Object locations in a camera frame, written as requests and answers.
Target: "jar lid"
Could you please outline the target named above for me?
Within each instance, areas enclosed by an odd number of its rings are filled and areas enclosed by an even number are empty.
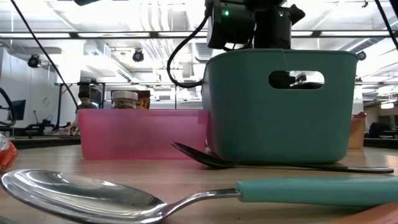
[[[112,99],[133,99],[133,100],[138,100],[138,94],[132,91],[114,91],[112,93]]]

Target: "desk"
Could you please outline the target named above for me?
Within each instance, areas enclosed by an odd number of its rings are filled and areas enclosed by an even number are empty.
[[[80,146],[22,150],[13,169],[47,169],[70,172],[145,190],[175,202],[202,190],[234,187],[236,180],[278,177],[375,177],[384,175],[322,172],[276,167],[206,170],[191,160],[180,161],[84,161]],[[398,151],[367,148],[352,150],[342,163],[350,166],[389,166],[397,170]],[[195,203],[175,213],[165,224],[285,224],[320,223],[359,212],[357,208],[241,203],[235,198]],[[0,216],[20,224],[72,223],[47,215],[0,192]]]

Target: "teal spoon handle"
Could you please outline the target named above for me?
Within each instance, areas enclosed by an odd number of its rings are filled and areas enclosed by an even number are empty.
[[[242,202],[374,207],[398,202],[398,177],[241,180]]]

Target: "orange object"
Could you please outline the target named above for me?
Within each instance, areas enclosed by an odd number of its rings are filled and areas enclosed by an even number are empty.
[[[371,208],[340,220],[324,224],[396,224],[398,223],[398,203],[388,203]]]
[[[0,172],[5,172],[11,168],[18,151],[10,139],[0,134]]]
[[[351,119],[348,149],[362,149],[366,128],[366,115],[360,112]]]

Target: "basket handle hole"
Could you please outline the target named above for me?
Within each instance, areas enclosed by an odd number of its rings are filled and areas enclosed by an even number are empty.
[[[268,82],[278,90],[317,90],[325,83],[325,77],[317,71],[273,71]]]

